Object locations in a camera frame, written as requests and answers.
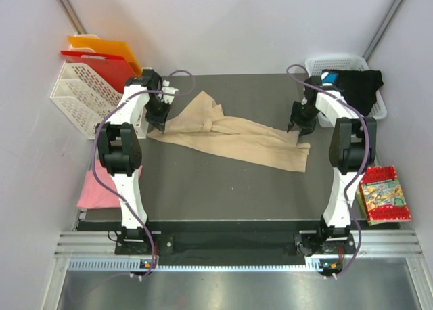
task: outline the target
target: black cloth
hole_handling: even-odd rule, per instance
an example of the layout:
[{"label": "black cloth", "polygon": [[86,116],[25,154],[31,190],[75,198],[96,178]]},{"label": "black cloth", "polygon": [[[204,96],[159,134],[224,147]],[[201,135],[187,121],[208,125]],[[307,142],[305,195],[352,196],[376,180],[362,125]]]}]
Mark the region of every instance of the black cloth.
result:
[{"label": "black cloth", "polygon": [[334,85],[349,105],[367,116],[377,102],[376,91],[384,85],[380,71],[341,71],[324,70],[337,73]]}]

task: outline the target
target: book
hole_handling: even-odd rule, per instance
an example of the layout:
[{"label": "book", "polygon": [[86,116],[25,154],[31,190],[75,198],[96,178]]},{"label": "book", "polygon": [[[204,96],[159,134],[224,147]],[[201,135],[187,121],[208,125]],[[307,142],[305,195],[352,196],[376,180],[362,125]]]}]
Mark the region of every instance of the book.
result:
[{"label": "book", "polygon": [[412,219],[394,166],[369,167],[356,198],[369,225]]}]

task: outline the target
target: metal pole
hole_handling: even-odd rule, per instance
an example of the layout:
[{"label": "metal pole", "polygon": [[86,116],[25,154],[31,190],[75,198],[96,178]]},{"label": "metal pole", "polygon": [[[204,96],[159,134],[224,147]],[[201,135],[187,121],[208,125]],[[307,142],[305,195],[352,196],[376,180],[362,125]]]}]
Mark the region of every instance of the metal pole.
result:
[{"label": "metal pole", "polygon": [[71,25],[74,27],[75,31],[78,34],[85,34],[86,30],[83,26],[83,23],[80,21],[80,18],[77,16],[72,4],[69,0],[58,0],[60,5],[62,6],[63,11],[68,17]]},{"label": "metal pole", "polygon": [[369,61],[376,47],[379,45],[382,37],[384,36],[385,32],[388,30],[391,21],[394,19],[398,9],[400,9],[400,7],[403,5],[403,2],[404,0],[394,0],[392,2],[390,8],[386,12],[384,19],[380,23],[379,28],[376,30],[373,39],[370,41],[368,48],[365,50],[363,57],[367,62]]}]

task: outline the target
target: white basket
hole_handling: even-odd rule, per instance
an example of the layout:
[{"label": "white basket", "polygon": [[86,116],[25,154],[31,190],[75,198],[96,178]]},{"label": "white basket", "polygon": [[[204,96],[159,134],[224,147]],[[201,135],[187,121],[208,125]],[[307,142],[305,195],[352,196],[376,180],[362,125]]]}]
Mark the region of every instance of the white basket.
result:
[{"label": "white basket", "polygon": [[[87,139],[95,139],[96,125],[122,95],[87,64],[65,63],[50,98]],[[134,126],[138,138],[146,138],[148,125],[141,114]]]},{"label": "white basket", "polygon": [[[328,56],[324,58],[309,58],[305,61],[305,68],[309,73],[309,76],[321,75],[323,70],[357,70],[365,71],[369,70],[367,62],[359,56]],[[380,92],[376,92],[377,102],[373,105],[371,112],[368,116],[372,116],[375,119],[384,119],[387,111],[384,100],[380,95]],[[331,127],[332,124],[328,119],[319,113],[317,115],[319,124],[322,127]]]}]

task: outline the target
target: crumpled fabric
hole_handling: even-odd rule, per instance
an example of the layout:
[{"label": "crumpled fabric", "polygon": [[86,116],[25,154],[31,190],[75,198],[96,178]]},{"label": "crumpled fabric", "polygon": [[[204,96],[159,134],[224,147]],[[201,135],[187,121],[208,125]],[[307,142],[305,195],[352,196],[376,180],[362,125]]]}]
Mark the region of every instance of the crumpled fabric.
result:
[{"label": "crumpled fabric", "polygon": [[147,135],[161,142],[261,164],[305,172],[310,144],[298,143],[298,131],[285,132],[238,117],[224,116],[223,108],[202,91],[178,115],[166,122],[164,133]]}]

